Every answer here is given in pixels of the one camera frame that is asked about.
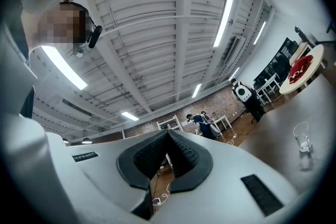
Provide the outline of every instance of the clear plastic cup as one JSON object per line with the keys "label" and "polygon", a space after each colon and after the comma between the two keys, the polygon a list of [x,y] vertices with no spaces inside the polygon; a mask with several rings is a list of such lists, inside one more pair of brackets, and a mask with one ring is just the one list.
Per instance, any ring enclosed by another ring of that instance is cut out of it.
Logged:
{"label": "clear plastic cup", "polygon": [[311,149],[309,122],[300,122],[293,130],[293,135],[298,142],[301,152],[309,152]]}

